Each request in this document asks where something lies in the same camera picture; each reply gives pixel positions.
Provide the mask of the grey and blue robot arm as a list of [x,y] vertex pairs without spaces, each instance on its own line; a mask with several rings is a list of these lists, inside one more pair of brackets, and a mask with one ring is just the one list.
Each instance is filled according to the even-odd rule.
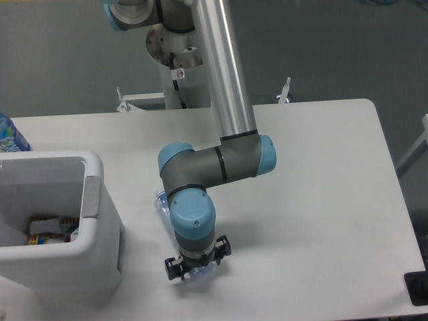
[[179,253],[165,260],[165,269],[170,280],[183,279],[231,254],[226,236],[215,234],[207,189],[273,171],[276,150],[257,130],[228,1],[104,1],[103,7],[115,30],[149,27],[146,48],[160,68],[168,109],[215,113],[218,146],[195,150],[175,142],[158,154]]

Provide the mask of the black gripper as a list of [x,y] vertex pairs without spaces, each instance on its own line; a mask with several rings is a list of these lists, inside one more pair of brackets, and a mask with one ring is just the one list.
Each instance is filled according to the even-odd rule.
[[190,268],[205,267],[214,261],[221,265],[224,257],[231,255],[231,244],[226,235],[222,235],[215,241],[215,247],[208,247],[199,251],[190,251],[180,248],[178,258],[170,257],[165,259],[165,271],[170,281],[174,279],[185,280],[187,266]]

